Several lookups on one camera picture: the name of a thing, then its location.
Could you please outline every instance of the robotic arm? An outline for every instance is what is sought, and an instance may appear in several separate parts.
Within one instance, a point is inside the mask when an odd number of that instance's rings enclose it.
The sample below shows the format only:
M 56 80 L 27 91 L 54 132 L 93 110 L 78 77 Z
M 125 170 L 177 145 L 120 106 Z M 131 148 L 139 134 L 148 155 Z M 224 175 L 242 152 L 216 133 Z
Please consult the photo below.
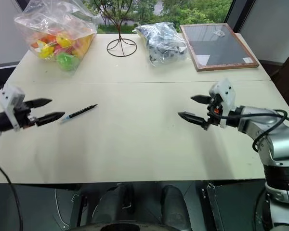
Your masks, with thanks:
M 52 100 L 35 99 L 23 102 L 25 94 L 20 88 L 5 85 L 1 92 L 0 103 L 4 112 L 0 113 L 0 135 L 3 131 L 20 128 L 28 128 L 33 125 L 41 126 L 51 123 L 64 115 L 64 112 L 53 112 L 43 117 L 32 116 L 31 108 L 42 107 Z
M 211 124 L 222 128 L 228 125 L 250 136 L 254 140 L 253 149 L 258 152 L 264 167 L 265 187 L 269 195 L 269 212 L 265 218 L 271 220 L 269 229 L 279 224 L 289 225 L 289 127 L 283 123 L 289 120 L 287 112 L 235 107 L 235 92 L 227 79 L 214 84 L 209 94 L 191 97 L 208 106 L 207 121 L 188 112 L 180 112 L 179 116 L 205 130 Z

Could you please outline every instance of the wire stand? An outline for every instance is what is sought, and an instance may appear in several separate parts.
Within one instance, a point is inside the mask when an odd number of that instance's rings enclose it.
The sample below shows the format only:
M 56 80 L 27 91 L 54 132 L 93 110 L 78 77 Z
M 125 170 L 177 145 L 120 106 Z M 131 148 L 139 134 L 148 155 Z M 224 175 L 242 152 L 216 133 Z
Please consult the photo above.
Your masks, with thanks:
M 134 54 L 137 50 L 137 44 L 133 40 L 122 38 L 121 36 L 121 25 L 127 13 L 130 11 L 132 0 L 117 0 L 112 1 L 112 3 L 104 0 L 94 0 L 94 3 L 100 14 L 107 17 L 118 30 L 119 38 L 108 43 L 107 52 L 116 57 L 127 57 Z M 122 15 L 121 12 L 124 6 L 128 8 Z

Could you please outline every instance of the black cable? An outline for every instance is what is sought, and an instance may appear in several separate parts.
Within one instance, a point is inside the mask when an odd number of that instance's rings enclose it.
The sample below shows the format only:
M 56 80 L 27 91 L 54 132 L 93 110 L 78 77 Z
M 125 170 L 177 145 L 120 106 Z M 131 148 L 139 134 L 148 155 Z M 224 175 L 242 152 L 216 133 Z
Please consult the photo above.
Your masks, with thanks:
M 286 119 L 286 117 L 287 117 L 287 115 L 288 115 L 288 113 L 287 113 L 286 111 L 284 111 L 284 110 L 275 110 L 275 111 L 277 111 L 277 112 L 282 112 L 284 115 L 283 115 L 283 117 L 282 117 L 276 124 L 274 124 L 274 125 L 273 125 L 272 127 L 270 127 L 268 130 L 266 130 L 265 132 L 263 132 L 262 134 L 260 134 L 260 135 L 254 140 L 254 142 L 252 143 L 252 148 L 253 148 L 253 150 L 254 150 L 255 152 L 258 152 L 258 148 L 256 147 L 258 141 L 259 141 L 261 138 L 263 138 L 264 136 L 266 136 L 267 134 L 269 134 L 271 131 L 273 131 L 274 129 L 276 129 L 279 125 L 281 125 L 281 124 L 285 121 L 285 119 Z
M 244 114 L 244 115 L 229 115 L 229 116 L 223 116 L 223 115 L 219 115 L 217 113 L 214 112 L 213 107 L 210 108 L 210 113 L 209 115 L 213 115 L 214 117 L 218 118 L 218 119 L 240 119 L 240 118 L 246 118 L 246 117 L 254 117 L 254 116 L 272 116 L 272 117 L 278 117 L 281 118 L 275 125 L 273 125 L 271 128 L 269 128 L 268 130 L 266 130 L 265 132 L 263 132 L 261 135 L 259 135 L 254 142 L 252 143 L 252 148 L 255 152 L 258 152 L 258 149 L 256 148 L 257 142 L 263 138 L 264 136 L 266 136 L 267 134 L 269 134 L 271 131 L 273 131 L 274 129 L 276 129 L 278 126 L 280 126 L 285 120 L 289 121 L 288 118 L 288 113 L 284 110 L 280 110 L 280 109 L 276 109 L 275 111 L 277 112 L 282 112 L 283 115 L 281 114 L 274 114 L 274 113 L 253 113 L 253 114 Z
M 257 199 L 255 201 L 255 204 L 254 204 L 254 208 L 253 208 L 253 213 L 252 213 L 252 230 L 253 231 L 256 231 L 256 213 L 257 213 L 257 207 L 258 207 L 258 204 L 259 204 L 259 201 L 260 201 L 260 198 L 261 196 L 264 194 L 265 192 L 265 188 L 263 188 L 260 193 L 258 194 L 257 196 Z
M 19 203 L 19 198 L 17 196 L 17 192 L 16 189 L 14 187 L 14 185 L 12 184 L 10 178 L 8 177 L 8 175 L 6 175 L 6 173 L 2 170 L 2 168 L 0 167 L 0 172 L 5 176 L 6 180 L 9 183 L 9 186 L 11 187 L 11 190 L 13 192 L 14 198 L 15 198 L 15 202 L 16 202 L 16 206 L 17 206 L 17 211 L 18 211 L 18 218 L 19 218 L 19 231 L 23 231 L 24 228 L 24 223 L 23 223 L 23 216 L 21 214 L 21 210 L 20 210 L 20 203 Z

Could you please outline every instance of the wall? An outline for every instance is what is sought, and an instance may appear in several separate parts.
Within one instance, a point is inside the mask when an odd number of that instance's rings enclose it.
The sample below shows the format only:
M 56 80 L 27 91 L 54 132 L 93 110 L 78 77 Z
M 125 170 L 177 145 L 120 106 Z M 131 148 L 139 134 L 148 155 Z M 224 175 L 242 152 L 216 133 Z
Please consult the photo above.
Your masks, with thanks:
M 14 0 L 0 0 L 0 64 L 20 61 L 28 50 L 13 22 L 20 12 Z
M 258 59 L 289 56 L 289 0 L 256 0 L 240 31 Z

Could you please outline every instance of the metal wire sculpture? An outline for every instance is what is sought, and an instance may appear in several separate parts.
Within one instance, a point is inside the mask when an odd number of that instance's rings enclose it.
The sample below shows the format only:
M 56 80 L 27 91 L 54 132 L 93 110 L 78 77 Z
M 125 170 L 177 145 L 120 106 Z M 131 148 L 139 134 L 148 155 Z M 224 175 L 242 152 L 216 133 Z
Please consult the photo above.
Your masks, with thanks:
M 131 4 L 133 0 L 94 0 L 94 3 L 100 12 L 100 14 L 104 17 L 107 17 L 117 28 L 119 38 L 116 40 L 111 41 L 107 45 L 107 51 L 109 54 L 116 56 L 116 57 L 126 57 L 134 54 L 137 50 L 137 44 L 128 39 L 128 38 L 122 38 L 121 36 L 121 26 L 123 23 L 123 20 L 125 19 L 126 15 L 131 9 Z M 125 13 L 122 14 L 122 9 L 124 7 L 127 7 L 127 10 Z M 130 46 L 134 46 L 133 49 L 131 49 L 130 52 L 124 52 L 122 43 L 125 43 Z M 122 50 L 122 55 L 115 54 L 115 48 L 119 46 Z

